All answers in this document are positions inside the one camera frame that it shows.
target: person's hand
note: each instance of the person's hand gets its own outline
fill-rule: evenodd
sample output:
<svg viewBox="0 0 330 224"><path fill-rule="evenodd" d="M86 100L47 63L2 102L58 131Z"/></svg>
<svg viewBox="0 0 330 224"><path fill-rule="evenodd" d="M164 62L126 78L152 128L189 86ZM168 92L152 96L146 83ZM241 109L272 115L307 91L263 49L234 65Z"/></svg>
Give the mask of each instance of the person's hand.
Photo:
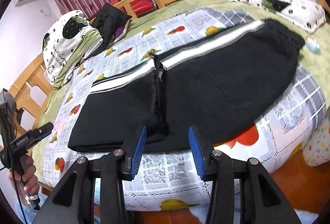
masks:
<svg viewBox="0 0 330 224"><path fill-rule="evenodd" d="M25 182L24 190L30 195L37 194L38 191L39 191L39 188L40 188L39 183L38 183L38 178L34 174L36 172L36 167L33 165L33 163L34 163L34 161L33 161L31 156L26 158L26 164L29 167L27 168L27 170L26 170L26 172L24 173L23 176L20 176L19 173L14 171L15 180L16 181L23 180L23 182ZM15 188L14 179L12 177L11 170L9 170L7 172L7 176L8 176L8 179L9 179L10 183L12 184L13 188ZM23 196L23 193L22 193L22 191L19 187L18 187L18 191L19 191L19 198L20 198L22 204L26 205L26 200L25 200L25 198Z"/></svg>

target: black garment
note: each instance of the black garment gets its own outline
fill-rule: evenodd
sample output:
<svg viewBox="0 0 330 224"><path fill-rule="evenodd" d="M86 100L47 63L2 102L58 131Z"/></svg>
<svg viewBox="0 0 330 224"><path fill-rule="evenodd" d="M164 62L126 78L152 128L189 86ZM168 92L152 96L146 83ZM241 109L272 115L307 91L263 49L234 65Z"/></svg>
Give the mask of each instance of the black garment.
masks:
<svg viewBox="0 0 330 224"><path fill-rule="evenodd" d="M139 124L146 152L189 148L192 124L212 143L230 140L288 87L303 44L277 21L255 21L149 59L92 86L68 147L110 151Z"/></svg>
<svg viewBox="0 0 330 224"><path fill-rule="evenodd" d="M112 36L117 28L125 25L132 17L123 11L106 3L98 12L98 15L92 22L92 27L97 28L103 38L103 43L88 58L98 55L109 45Z"/></svg>

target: fruit print bedsheet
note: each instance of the fruit print bedsheet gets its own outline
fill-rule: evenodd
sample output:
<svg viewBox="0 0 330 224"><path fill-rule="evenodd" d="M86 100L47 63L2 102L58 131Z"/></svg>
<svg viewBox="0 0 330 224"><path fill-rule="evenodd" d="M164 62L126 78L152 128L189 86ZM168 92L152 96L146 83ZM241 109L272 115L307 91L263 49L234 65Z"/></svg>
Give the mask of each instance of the fruit print bedsheet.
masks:
<svg viewBox="0 0 330 224"><path fill-rule="evenodd" d="M149 57L210 35L221 28L249 22L244 10L220 12L211 8L195 8L145 29L107 51L85 61L74 70L70 87L54 122L43 162L42 176L46 184L55 186L70 165L80 156L100 158L106 153L78 153L67 148L71 130L78 118L94 81L120 74ZM308 83L308 90L302 88ZM292 85L258 121L258 138L253 145L237 142L219 146L232 158L256 157L271 172L278 169L306 142L325 112L324 96L311 75L298 66ZM180 208L209 202L212 183L202 182L196 173L190 151L143 154L138 175L132 182L123 182L128 210L165 210L171 201ZM100 180L96 181L95 203L99 203Z"/></svg>

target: metal screw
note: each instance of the metal screw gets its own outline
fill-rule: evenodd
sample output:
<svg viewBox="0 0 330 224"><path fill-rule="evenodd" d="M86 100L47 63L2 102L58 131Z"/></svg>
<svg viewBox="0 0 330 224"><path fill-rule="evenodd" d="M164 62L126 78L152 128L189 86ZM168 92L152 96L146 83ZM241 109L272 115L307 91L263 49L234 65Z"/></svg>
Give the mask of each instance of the metal screw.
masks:
<svg viewBox="0 0 330 224"><path fill-rule="evenodd" d="M114 154L115 156L120 156L120 155L122 155L123 153L124 153L124 152L123 152L122 149L116 149L116 150L113 151L113 154Z"/></svg>
<svg viewBox="0 0 330 224"><path fill-rule="evenodd" d="M212 154L214 156L221 156L222 151L221 150L218 150L218 149L214 149L214 150L212 150Z"/></svg>
<svg viewBox="0 0 330 224"><path fill-rule="evenodd" d="M250 159L250 163L251 163L252 165L257 165L257 164L259 163L259 161L258 161L258 159L256 159L256 158L251 158L251 159Z"/></svg>
<svg viewBox="0 0 330 224"><path fill-rule="evenodd" d="M77 163L79 163L79 164L83 164L85 161L86 161L86 157L79 157L78 159L77 159Z"/></svg>

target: pillow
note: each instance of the pillow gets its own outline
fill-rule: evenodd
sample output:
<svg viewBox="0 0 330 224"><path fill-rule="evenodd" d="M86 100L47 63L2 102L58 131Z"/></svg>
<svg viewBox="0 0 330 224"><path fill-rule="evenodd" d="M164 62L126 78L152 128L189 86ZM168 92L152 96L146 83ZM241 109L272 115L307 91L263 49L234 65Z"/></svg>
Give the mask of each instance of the pillow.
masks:
<svg viewBox="0 0 330 224"><path fill-rule="evenodd" d="M282 16L308 32L314 32L325 21L321 5L311 0L231 0L245 2Z"/></svg>

